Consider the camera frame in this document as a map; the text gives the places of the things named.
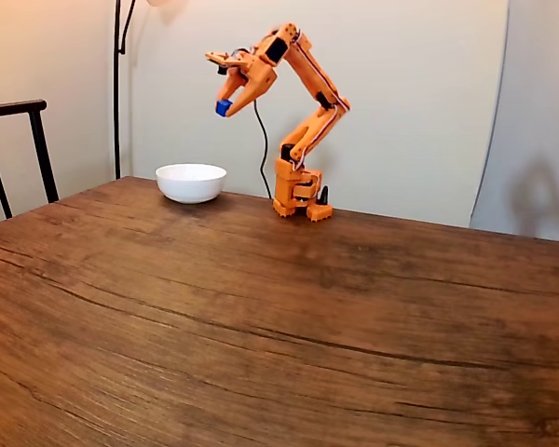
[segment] wood grain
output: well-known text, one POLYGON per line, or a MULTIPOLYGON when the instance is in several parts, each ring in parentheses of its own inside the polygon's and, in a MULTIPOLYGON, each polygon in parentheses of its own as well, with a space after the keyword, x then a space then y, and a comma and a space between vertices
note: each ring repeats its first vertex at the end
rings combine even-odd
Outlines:
POLYGON ((558 447, 559 243, 127 178, 0 223, 0 447, 558 447))

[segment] orange robotic arm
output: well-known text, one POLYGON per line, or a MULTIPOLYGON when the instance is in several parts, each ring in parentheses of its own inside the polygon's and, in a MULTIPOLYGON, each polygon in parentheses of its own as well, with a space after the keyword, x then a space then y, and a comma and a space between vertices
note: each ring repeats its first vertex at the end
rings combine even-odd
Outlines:
POLYGON ((348 100, 341 98, 329 76, 310 54, 311 44, 293 23, 271 30, 251 50, 237 49, 227 53, 207 53, 208 60, 219 65, 218 73, 227 75, 217 96, 216 112, 232 116, 266 93, 275 82, 275 67, 286 60, 300 77, 319 109, 298 126, 282 142, 281 156, 276 163, 276 197, 274 209, 281 216, 307 209, 312 221, 330 217, 327 187, 320 193, 321 172, 306 170, 305 156, 312 151, 337 121, 350 109, 348 100), (235 102, 232 95, 242 88, 235 102))

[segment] blue cube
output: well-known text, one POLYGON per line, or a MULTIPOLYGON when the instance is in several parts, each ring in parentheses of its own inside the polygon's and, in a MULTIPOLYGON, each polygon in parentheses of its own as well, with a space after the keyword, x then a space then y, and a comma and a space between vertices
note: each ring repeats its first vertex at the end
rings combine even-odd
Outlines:
POLYGON ((232 101, 220 100, 217 102, 217 105, 215 106, 215 112, 217 112, 217 115, 225 116, 225 113, 227 112, 227 109, 230 108, 230 105, 232 105, 232 101))

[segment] chair backrest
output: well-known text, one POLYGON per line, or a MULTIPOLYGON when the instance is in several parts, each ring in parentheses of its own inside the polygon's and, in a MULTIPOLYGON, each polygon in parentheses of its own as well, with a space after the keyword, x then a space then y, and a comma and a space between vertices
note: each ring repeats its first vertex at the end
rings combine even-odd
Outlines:
MULTIPOLYGON (((46 110, 47 107, 48 104, 43 100, 0 104, 0 116, 29 114, 31 131, 34 135, 35 151, 37 152, 37 161, 39 162, 41 177, 44 181, 46 197, 48 198, 48 202, 51 203, 58 200, 58 191, 56 190, 56 183, 54 182, 54 173, 49 163, 48 145, 46 144, 44 127, 41 123, 41 112, 42 110, 46 110)), ((8 205, 7 193, 2 185, 1 178, 0 203, 2 204, 5 216, 7 219, 10 219, 12 217, 12 212, 8 205)))

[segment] white wall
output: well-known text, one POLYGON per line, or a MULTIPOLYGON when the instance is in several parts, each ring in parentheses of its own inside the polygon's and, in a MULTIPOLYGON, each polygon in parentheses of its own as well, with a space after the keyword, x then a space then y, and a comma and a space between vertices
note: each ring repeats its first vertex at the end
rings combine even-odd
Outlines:
MULTIPOLYGON (((103 0, 0 0, 0 102, 48 102, 44 129, 61 196, 107 182, 113 172, 113 10, 103 0)), ((26 115, 0 118, 0 171, 14 213, 46 203, 28 123, 26 115)))
POLYGON ((498 119, 474 228, 559 239, 559 0, 511 0, 498 119))
MULTIPOLYGON (((467 225, 498 89, 505 0, 172 0, 146 2, 133 26, 134 173, 175 162, 228 169, 226 189, 263 195, 261 130, 252 108, 213 111, 224 79, 209 50, 248 47, 292 20, 352 103, 307 160, 338 208, 467 225)), ((259 101, 273 166, 283 136, 317 104, 290 67, 259 101)))

